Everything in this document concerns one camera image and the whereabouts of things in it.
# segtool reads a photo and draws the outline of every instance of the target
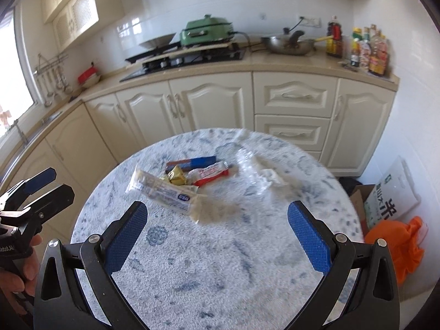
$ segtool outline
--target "yellow handle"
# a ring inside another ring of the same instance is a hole
[[[319,37],[315,39],[315,42],[327,41],[327,39],[333,39],[333,36]]]

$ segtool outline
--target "green lid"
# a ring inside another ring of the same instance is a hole
[[[215,24],[230,24],[226,18],[223,17],[211,17],[211,15],[205,15],[205,18],[201,20],[190,21],[186,24],[186,30],[193,28],[211,26]]]

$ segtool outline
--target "wall outlet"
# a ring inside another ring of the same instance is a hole
[[[321,28],[321,18],[320,17],[302,15],[302,16],[300,16],[300,19],[301,19],[301,17],[304,17],[304,19],[299,24],[300,26]]]

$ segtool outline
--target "drawer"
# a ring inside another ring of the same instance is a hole
[[[317,161],[320,160],[321,153],[319,151],[308,151],[307,154],[314,157]]]
[[[276,136],[305,151],[322,151],[330,119],[256,115],[255,131]]]
[[[318,74],[255,72],[255,113],[330,118],[336,87]]]

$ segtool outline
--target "round table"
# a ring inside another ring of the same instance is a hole
[[[289,185],[259,194],[246,175],[232,167],[230,176],[199,189],[216,207],[203,209],[198,224],[138,191],[125,192],[138,163],[157,176],[163,175],[167,161],[192,157],[216,155],[237,165],[241,148],[254,152]],[[147,205],[148,222],[123,268],[112,276],[152,330],[284,329],[322,277],[287,222],[287,207],[294,200],[301,200],[334,233],[363,240],[347,194],[325,167],[289,142],[243,129],[180,134],[131,156],[93,191],[72,242],[102,233],[135,200]],[[95,316],[106,321],[84,271],[79,278]],[[352,285],[353,276],[336,312]]]

